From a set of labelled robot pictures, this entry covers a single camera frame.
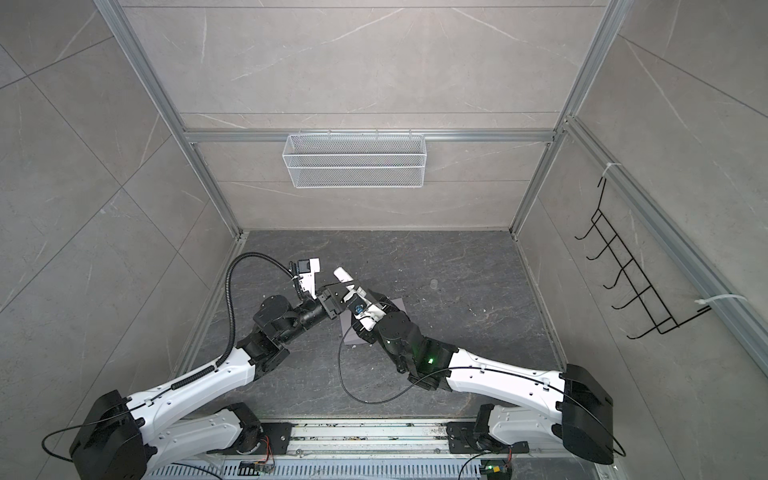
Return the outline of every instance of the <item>ventilation grille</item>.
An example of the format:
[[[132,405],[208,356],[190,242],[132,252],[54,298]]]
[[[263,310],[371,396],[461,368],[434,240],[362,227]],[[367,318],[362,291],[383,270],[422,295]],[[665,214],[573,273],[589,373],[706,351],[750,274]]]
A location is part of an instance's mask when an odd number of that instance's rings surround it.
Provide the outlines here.
[[[365,480],[368,478],[397,478],[405,480],[455,480],[466,462],[463,458],[383,458],[376,460],[305,460],[280,459],[271,473],[256,473],[240,468],[240,460],[227,460],[222,469],[201,461],[182,463],[209,469],[226,480],[268,478],[269,480]],[[195,468],[169,465],[144,477],[144,480],[197,480],[213,478]],[[480,460],[474,459],[464,467],[462,478],[480,479]]]
[[[421,187],[426,158],[414,134],[294,134],[283,149],[297,188]]]

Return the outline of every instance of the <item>dark marble floor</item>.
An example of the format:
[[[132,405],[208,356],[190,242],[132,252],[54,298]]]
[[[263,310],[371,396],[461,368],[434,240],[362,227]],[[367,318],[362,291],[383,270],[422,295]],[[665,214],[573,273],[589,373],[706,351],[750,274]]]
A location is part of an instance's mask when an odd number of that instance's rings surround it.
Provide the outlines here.
[[[511,480],[600,480],[594,463],[582,458],[516,458]]]
[[[512,238],[492,231],[254,231],[243,251],[289,260],[319,257],[319,285],[334,282],[343,266],[355,279],[390,298],[402,297],[426,336],[489,359],[556,369],[533,292]],[[265,296],[296,301],[290,281],[274,266],[244,260],[232,277],[237,338],[252,327]],[[290,356],[257,382],[227,393],[201,412],[245,402],[259,417],[322,415],[475,416],[490,399],[420,388],[393,402],[368,406],[342,391],[336,367],[341,329],[321,323],[288,346]],[[226,307],[220,305],[197,354],[197,365],[216,358],[227,343]],[[367,400],[388,398],[410,385],[380,346],[345,346],[344,383]]]

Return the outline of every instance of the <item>white cylindrical object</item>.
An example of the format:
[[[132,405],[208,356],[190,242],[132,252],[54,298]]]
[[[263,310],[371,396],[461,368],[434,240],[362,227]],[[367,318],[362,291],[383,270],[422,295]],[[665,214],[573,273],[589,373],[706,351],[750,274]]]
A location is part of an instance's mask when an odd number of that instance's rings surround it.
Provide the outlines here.
[[[339,282],[351,282],[352,277],[344,270],[342,267],[339,267],[333,271],[333,275],[339,279]]]

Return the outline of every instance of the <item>marble wall tile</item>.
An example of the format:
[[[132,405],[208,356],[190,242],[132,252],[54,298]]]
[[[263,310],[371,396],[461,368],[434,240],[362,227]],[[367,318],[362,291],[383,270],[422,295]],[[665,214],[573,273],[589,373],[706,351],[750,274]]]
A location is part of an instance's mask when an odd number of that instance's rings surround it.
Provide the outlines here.
[[[602,10],[127,8],[126,14],[179,111],[309,115],[559,111]]]
[[[114,38],[31,79],[121,184],[170,136]]]
[[[768,3],[637,0],[621,35],[768,114]]]
[[[525,180],[533,176],[541,142],[432,142],[424,181]]]
[[[218,181],[290,182],[277,142],[202,143],[205,162]],[[530,180],[541,142],[427,143],[425,181]]]
[[[580,117],[768,318],[768,119],[621,38]]]
[[[24,72],[13,61],[11,55],[0,47],[0,88],[21,77],[24,77]]]
[[[604,7],[606,0],[121,0],[126,7]]]
[[[613,397],[614,434],[630,453],[621,459],[624,474],[682,480],[602,312],[541,201],[534,203],[519,239],[568,362],[589,370]]]
[[[760,477],[766,467],[761,437],[768,425],[768,415],[760,406],[768,402],[768,386],[725,325],[714,313],[707,313],[665,335],[650,333],[632,340],[627,335],[636,336],[652,326],[642,305],[636,301],[623,310],[611,308],[632,298],[631,286],[622,277],[614,289],[606,290],[602,285],[610,285],[618,272],[615,261],[608,253],[599,260],[586,260],[604,243],[594,231],[584,240],[574,238],[587,231],[600,195],[595,186],[601,170],[593,162],[567,141],[541,190],[541,202],[573,256],[571,262],[583,275],[588,295],[597,303],[675,462],[685,478]],[[699,293],[610,183],[602,207],[676,319],[695,314]],[[622,249],[619,242],[614,245]],[[644,287],[638,272],[630,276]],[[649,307],[657,321],[664,318],[658,315],[660,304],[651,301]]]
[[[0,44],[31,74],[112,34],[92,0],[7,0]]]
[[[179,253],[201,280],[211,288],[227,259],[232,235],[211,202],[203,209],[194,227],[182,243]]]
[[[208,203],[208,193],[172,138],[125,184],[125,191],[177,249]]]
[[[41,437],[71,418],[175,253],[120,191],[0,313],[6,475],[42,467]]]
[[[506,230],[527,181],[427,182],[421,188],[305,188],[220,182],[243,229]]]
[[[290,182],[283,161],[284,143],[203,142],[197,146],[218,181]]]
[[[174,371],[208,288],[177,254],[83,399],[70,425],[81,423],[94,400],[112,390],[123,396],[166,382]],[[54,452],[69,454],[77,430],[66,432]],[[38,480],[78,480],[71,464],[52,458]]]
[[[0,89],[0,310],[120,187],[28,79]]]
[[[559,111],[494,114],[185,114],[187,128],[554,128]]]

